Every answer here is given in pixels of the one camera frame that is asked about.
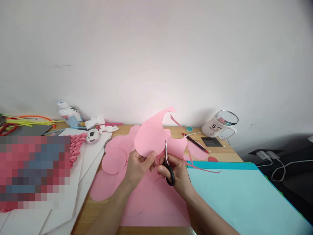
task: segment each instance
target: white cable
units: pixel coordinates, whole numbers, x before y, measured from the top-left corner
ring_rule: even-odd
[[[225,137],[224,137],[224,136],[222,136],[222,135],[221,135],[221,137],[225,138]],[[228,139],[226,139],[226,140],[227,140],[227,142],[228,142],[228,144],[229,144],[229,146],[230,146],[231,144],[229,143],[229,140],[228,140]]]
[[[191,133],[191,134],[199,134],[199,133],[202,133],[202,132],[197,132],[197,133]],[[191,135],[191,134],[188,134],[188,135]],[[188,135],[186,135],[186,136],[188,136]]]
[[[275,182],[281,182],[281,181],[283,181],[283,180],[285,179],[285,175],[286,175],[286,166],[289,166],[290,164],[293,164],[293,163],[313,162],[313,160],[304,160],[304,161],[290,162],[290,163],[284,165],[279,159],[277,159],[277,161],[279,161],[283,166],[278,167],[278,168],[276,168],[276,169],[273,171],[272,176],[271,176],[271,180],[272,180],[272,181],[275,181]],[[277,170],[279,170],[279,169],[281,169],[281,168],[284,169],[284,174],[283,174],[282,178],[281,178],[280,180],[273,180],[274,174],[276,173]]]
[[[272,159],[268,158],[268,160],[271,162],[271,164],[268,164],[268,165],[273,165]]]

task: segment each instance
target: white wall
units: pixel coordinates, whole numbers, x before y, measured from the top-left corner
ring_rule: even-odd
[[[236,113],[242,157],[313,134],[312,3],[302,0],[0,2],[0,112],[185,126]],[[170,120],[164,124],[173,125]]]

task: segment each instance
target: crumpled tissue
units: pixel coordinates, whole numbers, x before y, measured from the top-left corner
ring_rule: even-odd
[[[99,126],[99,125],[104,124],[104,123],[105,123],[104,118],[100,117],[100,116],[98,116],[97,118],[92,117],[89,121],[85,121],[85,125],[86,125],[87,130],[89,130],[90,128],[92,128],[95,125]]]
[[[113,132],[113,131],[117,131],[118,129],[120,129],[117,126],[105,126],[105,125],[101,125],[100,126],[100,130],[99,133],[102,134],[103,132]]]

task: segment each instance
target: mug lid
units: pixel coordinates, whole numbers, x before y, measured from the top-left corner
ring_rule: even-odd
[[[239,122],[237,115],[227,110],[220,110],[215,114],[215,118],[218,122],[225,126],[233,126]]]

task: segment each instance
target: black scissor handle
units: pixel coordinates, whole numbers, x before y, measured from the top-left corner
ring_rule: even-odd
[[[162,165],[165,166],[169,170],[170,175],[171,175],[171,180],[172,180],[172,182],[170,182],[169,179],[166,177],[166,182],[169,184],[169,186],[174,186],[174,184],[175,184],[175,175],[174,175],[173,169],[165,161],[166,161],[166,159],[164,159],[164,162],[163,162]]]

